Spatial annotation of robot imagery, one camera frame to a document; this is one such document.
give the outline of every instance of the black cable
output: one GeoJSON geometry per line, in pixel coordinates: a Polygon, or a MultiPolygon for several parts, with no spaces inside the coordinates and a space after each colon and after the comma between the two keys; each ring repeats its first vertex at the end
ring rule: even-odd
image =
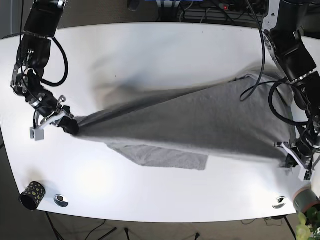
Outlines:
{"type": "Polygon", "coordinates": [[[56,44],[56,46],[59,48],[60,52],[62,53],[63,62],[64,62],[64,75],[63,75],[62,80],[59,82],[53,83],[53,82],[47,81],[45,79],[41,79],[41,82],[43,82],[44,84],[46,84],[50,87],[58,87],[58,86],[62,85],[67,80],[68,73],[69,73],[69,64],[68,64],[67,55],[65,53],[65,50],[61,46],[61,44],[58,42],[58,40],[55,37],[53,37],[52,40],[56,44]]]}
{"type": "Polygon", "coordinates": [[[245,0],[246,1],[246,4],[248,5],[248,7],[250,8],[253,16],[254,16],[254,19],[255,19],[255,22],[258,26],[258,29],[259,29],[259,33],[260,33],[260,38],[261,38],[261,45],[262,45],[262,65],[261,65],[261,71],[260,71],[260,74],[259,74],[259,77],[255,83],[255,85],[253,86],[251,92],[244,98],[244,99],[241,99],[240,97],[240,102],[244,102],[246,101],[248,98],[250,98],[252,96],[252,94],[256,91],[257,87],[259,86],[259,83],[262,79],[262,76],[264,74],[264,71],[265,71],[265,63],[266,63],[266,49],[265,49],[265,40],[264,40],[264,35],[263,35],[263,32],[262,32],[262,28],[261,28],[261,25],[259,23],[259,20],[257,18],[257,15],[256,13],[254,12],[249,0],[245,0]]]}
{"type": "Polygon", "coordinates": [[[49,216],[49,213],[48,213],[47,211],[45,212],[45,215],[46,215],[46,217],[47,217],[48,220],[49,220],[50,226],[51,226],[51,228],[52,228],[52,231],[53,231],[56,239],[57,239],[57,240],[64,240],[64,238],[60,235],[60,233],[57,231],[57,229],[55,228],[54,224],[52,223],[51,218],[50,218],[50,216],[49,216]]]}
{"type": "Polygon", "coordinates": [[[286,82],[283,82],[283,81],[278,81],[276,82],[270,89],[270,92],[269,92],[269,96],[268,96],[268,103],[269,103],[269,107],[270,107],[270,110],[271,112],[278,118],[280,119],[281,121],[285,122],[286,124],[289,124],[289,125],[292,125],[292,126],[306,126],[308,125],[308,121],[301,121],[301,122],[297,122],[297,121],[293,121],[291,119],[288,119],[288,118],[285,118],[284,116],[281,116],[275,109],[274,105],[273,105],[273,96],[274,96],[274,93],[276,91],[276,89],[281,85],[281,84],[287,84],[287,85],[290,85],[286,82]]]}
{"type": "Polygon", "coordinates": [[[22,0],[22,7],[21,7],[21,22],[20,22],[20,33],[19,33],[19,41],[20,41],[20,67],[21,67],[21,74],[22,74],[22,79],[24,75],[24,70],[23,70],[23,60],[22,60],[22,24],[24,20],[24,10],[25,10],[25,0],[22,0]]]}
{"type": "Polygon", "coordinates": [[[90,236],[90,234],[92,234],[95,230],[97,230],[98,228],[100,228],[103,224],[106,223],[107,220],[104,220],[102,224],[100,224],[99,226],[97,226],[95,229],[93,229],[91,232],[89,232],[89,234],[86,236],[86,238],[84,240],[87,240],[88,237],[90,236]]]}
{"type": "MultiPolygon", "coordinates": [[[[272,84],[272,83],[277,83],[278,81],[264,81],[258,84],[258,86],[264,85],[264,84],[272,84]]],[[[245,90],[243,93],[240,95],[240,99],[242,98],[243,95],[245,95],[247,92],[249,92],[251,89],[253,89],[255,86],[249,87],[247,90],[245,90]]]]}
{"type": "Polygon", "coordinates": [[[29,33],[28,32],[18,32],[18,33],[14,33],[14,34],[10,34],[10,35],[7,35],[7,36],[4,36],[3,38],[1,39],[8,39],[8,38],[13,38],[13,37],[17,37],[17,36],[20,36],[21,35],[28,35],[29,33]]]}
{"type": "Polygon", "coordinates": [[[257,219],[253,219],[251,222],[248,222],[248,223],[244,223],[243,220],[240,220],[240,221],[241,221],[242,225],[250,225],[250,224],[252,224],[255,220],[257,220],[257,219]]]}
{"type": "Polygon", "coordinates": [[[234,21],[238,20],[239,18],[241,18],[246,12],[244,11],[239,17],[237,17],[236,19],[233,19],[234,21]]]}
{"type": "Polygon", "coordinates": [[[221,9],[213,0],[209,0],[220,12],[222,12],[226,18],[228,18],[235,26],[237,26],[237,24],[235,23],[235,21],[226,13],[225,10],[221,9]]]}
{"type": "Polygon", "coordinates": [[[294,239],[296,239],[295,231],[292,229],[291,224],[290,224],[290,222],[289,222],[288,219],[287,219],[287,216],[284,217],[284,220],[285,220],[286,224],[288,225],[288,227],[289,227],[289,229],[290,229],[290,231],[291,231],[294,239]]]}

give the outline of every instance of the black cylinder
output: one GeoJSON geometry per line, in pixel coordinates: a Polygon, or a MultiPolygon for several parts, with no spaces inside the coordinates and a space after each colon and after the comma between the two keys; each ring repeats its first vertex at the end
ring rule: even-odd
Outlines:
{"type": "Polygon", "coordinates": [[[25,208],[34,211],[38,208],[45,195],[45,188],[39,182],[33,181],[24,192],[20,194],[19,201],[25,208]]]}

